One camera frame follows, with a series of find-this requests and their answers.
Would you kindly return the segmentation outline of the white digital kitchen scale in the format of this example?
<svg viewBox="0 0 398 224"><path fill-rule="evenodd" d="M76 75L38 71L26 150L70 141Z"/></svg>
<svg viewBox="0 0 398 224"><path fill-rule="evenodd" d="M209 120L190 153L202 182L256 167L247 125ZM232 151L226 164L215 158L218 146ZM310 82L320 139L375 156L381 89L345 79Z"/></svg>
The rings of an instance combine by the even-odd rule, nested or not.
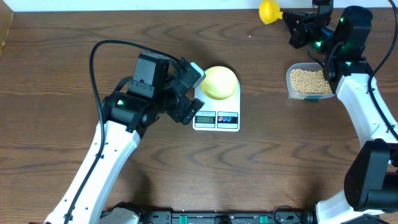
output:
<svg viewBox="0 0 398 224"><path fill-rule="evenodd" d="M202 92L200 84L195 88L195 98L205 104L193 119L193 129L196 131L237 132L241 122L241 86L225 100L214 100Z"/></svg>

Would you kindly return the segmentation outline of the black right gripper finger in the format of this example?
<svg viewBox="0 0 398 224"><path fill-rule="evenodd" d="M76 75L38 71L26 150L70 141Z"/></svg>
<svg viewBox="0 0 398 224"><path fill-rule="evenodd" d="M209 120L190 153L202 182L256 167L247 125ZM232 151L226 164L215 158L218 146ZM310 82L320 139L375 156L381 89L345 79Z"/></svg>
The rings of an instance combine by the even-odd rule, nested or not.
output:
<svg viewBox="0 0 398 224"><path fill-rule="evenodd" d="M316 17L314 12L301 12L301 11L284 11L282 18L284 21L290 22L305 22L309 19Z"/></svg>
<svg viewBox="0 0 398 224"><path fill-rule="evenodd" d="M283 21L286 23L291 36L293 36L295 33L306 33L306 28L304 25L306 20L307 19L305 17L283 17Z"/></svg>

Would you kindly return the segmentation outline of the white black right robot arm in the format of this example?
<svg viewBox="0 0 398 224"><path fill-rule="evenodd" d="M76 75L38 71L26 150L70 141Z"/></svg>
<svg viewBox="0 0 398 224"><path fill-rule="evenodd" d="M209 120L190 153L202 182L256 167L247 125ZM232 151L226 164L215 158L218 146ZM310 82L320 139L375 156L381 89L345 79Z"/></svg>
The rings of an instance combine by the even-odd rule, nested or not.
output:
<svg viewBox="0 0 398 224"><path fill-rule="evenodd" d="M302 223L378 223L382 213L397 211L397 122L377 87L376 71L363 51L372 12L347 7L335 29L329 27L333 3L318 1L317 12L285 11L282 19L290 45L309 45L324 56L323 76L345 106L361 146L345 175L343 190L300 217Z"/></svg>

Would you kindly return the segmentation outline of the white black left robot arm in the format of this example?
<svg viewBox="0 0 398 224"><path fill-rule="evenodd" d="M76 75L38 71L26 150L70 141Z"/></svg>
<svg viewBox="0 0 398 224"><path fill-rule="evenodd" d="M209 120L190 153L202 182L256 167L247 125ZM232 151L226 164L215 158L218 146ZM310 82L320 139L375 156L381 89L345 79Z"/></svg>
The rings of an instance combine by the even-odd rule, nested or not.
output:
<svg viewBox="0 0 398 224"><path fill-rule="evenodd" d="M204 105L186 93L206 77L196 63L141 52L132 76L123 78L100 106L100 122L90 149L62 200L46 223L139 223L139 215L104 205L118 175L146 129L167 113L189 124Z"/></svg>

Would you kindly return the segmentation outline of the yellow plastic measuring scoop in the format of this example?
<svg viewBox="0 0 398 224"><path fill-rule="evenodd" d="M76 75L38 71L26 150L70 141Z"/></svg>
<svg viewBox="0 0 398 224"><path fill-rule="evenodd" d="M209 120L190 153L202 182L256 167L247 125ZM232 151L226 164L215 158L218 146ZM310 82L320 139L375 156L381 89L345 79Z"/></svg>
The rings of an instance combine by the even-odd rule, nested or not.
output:
<svg viewBox="0 0 398 224"><path fill-rule="evenodd" d="M263 23L270 24L282 19L283 12L276 0L262 0L259 6L259 15Z"/></svg>

